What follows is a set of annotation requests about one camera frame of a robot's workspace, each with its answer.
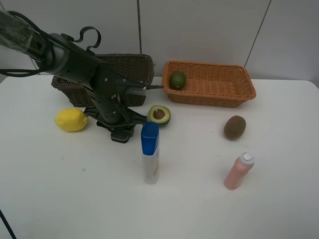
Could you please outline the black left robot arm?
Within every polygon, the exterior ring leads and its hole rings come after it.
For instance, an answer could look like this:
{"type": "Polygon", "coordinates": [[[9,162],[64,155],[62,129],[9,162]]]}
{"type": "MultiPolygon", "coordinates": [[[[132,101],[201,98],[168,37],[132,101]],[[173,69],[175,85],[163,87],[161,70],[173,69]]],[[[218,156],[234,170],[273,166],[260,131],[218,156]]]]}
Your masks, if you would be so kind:
{"type": "Polygon", "coordinates": [[[37,70],[1,69],[1,74],[28,77],[45,72],[82,85],[94,103],[85,109],[85,116],[96,119],[109,131],[130,129],[147,121],[124,101],[129,87],[143,89],[147,84],[124,77],[66,36],[44,32],[21,13],[2,11],[0,44],[31,57],[38,65],[37,70]]]}

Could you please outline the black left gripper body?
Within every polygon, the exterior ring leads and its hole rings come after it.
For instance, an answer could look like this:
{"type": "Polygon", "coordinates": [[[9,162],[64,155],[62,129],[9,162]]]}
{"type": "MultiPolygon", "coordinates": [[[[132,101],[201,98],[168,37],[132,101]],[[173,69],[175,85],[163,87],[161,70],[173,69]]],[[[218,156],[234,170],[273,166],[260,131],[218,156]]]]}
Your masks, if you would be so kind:
{"type": "Polygon", "coordinates": [[[94,118],[98,125],[108,131],[133,131],[138,124],[145,124],[147,117],[129,109],[120,95],[104,96],[101,93],[86,90],[94,107],[87,107],[84,114],[94,118]]]}

